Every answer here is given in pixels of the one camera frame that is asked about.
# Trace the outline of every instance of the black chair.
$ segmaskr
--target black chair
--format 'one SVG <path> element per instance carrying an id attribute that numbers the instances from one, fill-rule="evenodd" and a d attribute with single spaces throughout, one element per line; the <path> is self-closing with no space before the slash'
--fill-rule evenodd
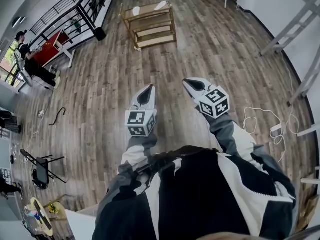
<path id="1" fill-rule="evenodd" d="M 67 183 L 49 170 L 49 163 L 64 159 L 64 156 L 59 157 L 57 159 L 53 159 L 51 158 L 52 155 L 48 155 L 44 157 L 38 157 L 37 159 L 35 159 L 31 154 L 29 154 L 27 151 L 23 149 L 20 149 L 20 152 L 25 158 L 27 158 L 31 163 L 33 163 L 36 166 L 37 179 L 43 184 L 49 184 L 49 178 L 58 179 L 65 184 Z"/>

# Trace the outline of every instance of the ceiling light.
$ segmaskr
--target ceiling light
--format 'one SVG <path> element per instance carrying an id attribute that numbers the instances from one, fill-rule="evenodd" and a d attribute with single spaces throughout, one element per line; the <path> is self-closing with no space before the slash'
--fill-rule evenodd
<path id="1" fill-rule="evenodd" d="M 20 20 L 20 24 L 22 24 L 26 20 L 26 17 L 22 17 Z"/>
<path id="2" fill-rule="evenodd" d="M 16 17 L 12 22 L 12 28 L 14 28 L 20 22 L 21 17 Z"/>

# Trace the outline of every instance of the floor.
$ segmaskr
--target floor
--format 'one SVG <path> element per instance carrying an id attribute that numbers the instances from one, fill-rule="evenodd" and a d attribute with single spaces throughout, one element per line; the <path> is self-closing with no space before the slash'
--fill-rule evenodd
<path id="1" fill-rule="evenodd" d="M 270 37 L 252 15 L 236 9 L 228 0 L 170 0 L 173 5 L 177 43 L 168 43 L 134 50 L 125 25 L 119 18 L 121 4 L 125 9 L 163 0 L 113 0 L 104 30 L 106 39 L 93 39 L 76 48 L 72 68 L 65 56 L 53 64 L 61 70 L 61 86 L 51 93 L 35 83 L 20 94 L 15 113 L 23 123 L 23 139 L 14 141 L 35 157 L 65 156 L 51 164 L 51 170 L 67 181 L 51 182 L 43 191 L 31 182 L 31 165 L 21 157 L 14 164 L 14 177 L 25 191 L 25 202 L 37 197 L 42 204 L 58 196 L 69 196 L 61 203 L 69 210 L 79 211 L 93 206 L 104 197 L 108 184 L 117 173 L 129 135 L 124 127 L 125 111 L 131 97 L 148 84 L 156 85 L 159 138 L 154 152 L 178 149 L 184 145 L 216 147 L 204 118 L 193 108 L 184 91 L 182 79 L 200 77 L 222 86 L 230 95 L 232 118 L 242 126 L 244 108 L 272 110 L 288 119 L 291 97 L 290 75 L 281 55 L 259 57 Z M 293 78 L 293 88 L 298 83 Z M 47 112 L 43 121 L 40 110 Z M 54 126 L 58 111 L 66 108 Z M 311 126 L 307 103 L 297 100 L 294 115 L 300 129 Z M 279 160 L 284 143 L 274 145 L 269 136 L 277 119 L 271 113 L 248 109 L 258 124 L 253 134 L 268 152 Z M 254 120 L 247 130 L 254 130 Z M 316 146 L 312 134 L 297 137 L 288 133 L 286 152 L 280 165 L 293 181 L 304 204 L 312 188 L 300 185 L 300 178 L 314 172 Z M 63 239 L 72 232 L 66 222 L 54 223 L 54 236 Z"/>

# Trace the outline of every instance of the person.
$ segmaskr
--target person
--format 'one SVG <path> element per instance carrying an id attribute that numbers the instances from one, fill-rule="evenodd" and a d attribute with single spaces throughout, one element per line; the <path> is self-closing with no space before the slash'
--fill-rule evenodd
<path id="1" fill-rule="evenodd" d="M 22 131 L 22 125 L 18 125 L 17 117 L 9 111 L 0 110 L 0 127 L 16 134 Z"/>
<path id="2" fill-rule="evenodd" d="M 280 240 L 291 234 L 299 202 L 278 163 L 228 113 L 203 116 L 223 152 L 184 146 L 152 155 L 154 132 L 129 140 L 99 204 L 92 240 Z"/>
<path id="3" fill-rule="evenodd" d="M 33 53 L 30 52 L 29 46 L 24 44 L 25 34 L 26 31 L 20 31 L 15 37 L 18 42 L 18 50 L 21 53 L 21 57 L 25 60 L 25 70 L 30 76 L 39 77 L 48 85 L 51 85 L 54 87 L 54 89 L 57 89 L 61 82 L 59 77 L 60 72 L 58 71 L 57 74 L 53 74 L 47 71 L 44 67 L 39 66 L 38 62 L 35 60 L 35 56 L 40 52 L 40 50 L 36 50 Z"/>
<path id="4" fill-rule="evenodd" d="M 8 200 L 8 193 L 19 192 L 22 195 L 22 190 L 19 187 L 7 184 L 3 177 L 0 177 L 0 195 Z"/>

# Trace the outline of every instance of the black and white jacket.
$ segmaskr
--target black and white jacket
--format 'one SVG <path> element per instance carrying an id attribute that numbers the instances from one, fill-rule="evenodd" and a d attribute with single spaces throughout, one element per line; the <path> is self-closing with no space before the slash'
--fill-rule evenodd
<path id="1" fill-rule="evenodd" d="M 135 173 L 151 162 L 157 138 L 129 141 L 99 205 L 93 240 L 194 240 L 219 232 L 289 236 L 298 209 L 290 180 L 228 114 L 206 119 L 223 153 L 187 146 L 165 166 Z"/>

